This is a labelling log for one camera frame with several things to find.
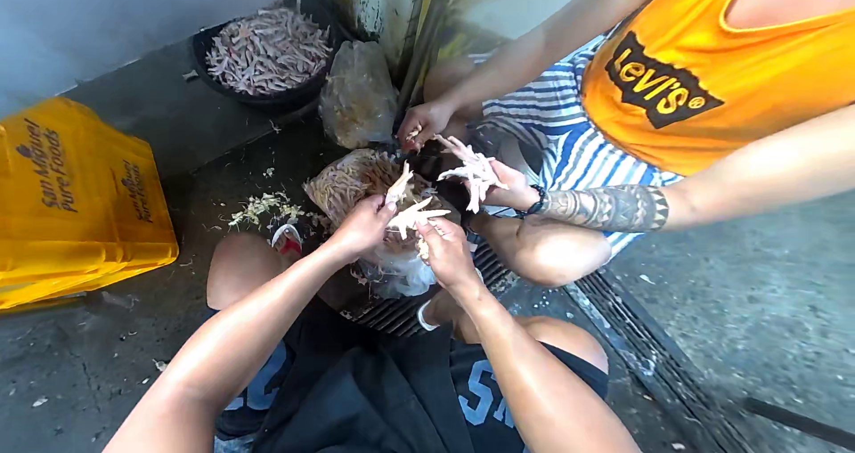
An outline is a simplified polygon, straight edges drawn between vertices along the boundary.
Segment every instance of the plastic bag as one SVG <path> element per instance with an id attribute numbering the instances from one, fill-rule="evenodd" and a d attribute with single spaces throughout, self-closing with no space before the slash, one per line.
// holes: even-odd
<path id="1" fill-rule="evenodd" d="M 396 251 L 384 242 L 360 259 L 359 266 L 371 291 L 387 299 L 424 294 L 436 284 L 433 270 L 415 249 Z"/>
<path id="2" fill-rule="evenodd" d="M 358 149 L 327 165 L 305 184 L 304 189 L 337 228 L 359 200 L 385 194 L 400 175 L 401 166 L 385 152 Z M 413 192 L 426 198 L 436 191 L 416 175 Z M 436 204 L 453 209 L 441 198 L 437 198 Z M 459 221 L 459 216 L 453 215 L 450 219 Z M 419 258 L 415 241 L 415 235 L 404 241 L 397 231 L 388 231 L 386 239 L 359 260 L 373 293 L 384 298 L 415 296 L 427 292 L 436 283 L 430 266 Z"/>
<path id="3" fill-rule="evenodd" d="M 392 142 L 398 93 L 377 42 L 346 41 L 338 49 L 318 112 L 330 138 L 348 149 Z"/>

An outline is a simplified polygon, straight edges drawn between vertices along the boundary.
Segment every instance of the levi's logo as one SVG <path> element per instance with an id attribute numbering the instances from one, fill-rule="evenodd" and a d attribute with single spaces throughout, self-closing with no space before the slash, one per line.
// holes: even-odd
<path id="1" fill-rule="evenodd" d="M 621 101 L 643 108 L 656 129 L 724 104 L 700 87 L 698 77 L 688 69 L 647 57 L 635 32 L 627 33 L 618 44 L 605 70 L 621 89 Z"/>

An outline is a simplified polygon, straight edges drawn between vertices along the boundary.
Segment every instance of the yellow plastic crate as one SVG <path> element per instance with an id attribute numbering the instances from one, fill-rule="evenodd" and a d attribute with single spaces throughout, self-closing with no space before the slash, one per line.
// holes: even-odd
<path id="1" fill-rule="evenodd" d="M 66 98 L 0 122 L 0 309 L 94 290 L 177 256 L 145 141 Z"/>

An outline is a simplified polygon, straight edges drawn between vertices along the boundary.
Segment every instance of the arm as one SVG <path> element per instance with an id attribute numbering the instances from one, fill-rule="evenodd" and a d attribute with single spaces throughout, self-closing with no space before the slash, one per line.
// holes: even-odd
<path id="1" fill-rule="evenodd" d="M 439 282 L 472 318 L 526 446 L 549 451 L 639 452 L 603 400 L 529 336 L 479 280 L 465 233 L 445 220 L 420 224 Z"/>
<path id="2" fill-rule="evenodd" d="M 339 268 L 382 240 L 393 210 L 360 202 L 314 253 L 220 311 L 181 347 L 110 440 L 106 451 L 210 451 L 214 420 Z"/>
<path id="3" fill-rule="evenodd" d="M 411 109 L 399 130 L 401 141 L 406 141 L 410 132 L 421 126 L 422 132 L 415 143 L 424 144 L 443 131 L 449 118 L 461 107 L 516 91 L 646 1 L 570 0 L 539 26 L 498 49 L 493 57 L 441 97 Z"/>
<path id="4" fill-rule="evenodd" d="M 647 232 L 686 229 L 835 195 L 855 188 L 853 124 L 855 106 L 829 112 L 754 141 L 663 188 L 549 191 L 541 214 L 589 229 Z M 488 200 L 524 211 L 539 199 L 520 183 L 516 171 L 496 162 L 493 168 L 503 180 L 512 176 L 509 180 L 517 187 L 514 192 L 494 191 Z"/>

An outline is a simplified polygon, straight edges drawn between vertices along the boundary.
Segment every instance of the black bracelet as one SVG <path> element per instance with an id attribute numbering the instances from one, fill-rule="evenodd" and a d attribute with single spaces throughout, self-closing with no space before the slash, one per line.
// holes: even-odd
<path id="1" fill-rule="evenodd" d="M 538 186 L 537 184 L 532 184 L 531 187 L 535 191 L 537 191 L 537 193 L 540 195 L 540 199 L 537 202 L 535 202 L 531 207 L 529 207 L 529 209 L 527 211 L 520 211 L 519 209 L 517 209 L 517 212 L 523 218 L 525 218 L 526 216 L 530 216 L 532 214 L 537 214 L 538 212 L 540 212 L 540 210 L 543 209 L 543 203 L 546 200 L 546 190 L 545 189 Z"/>

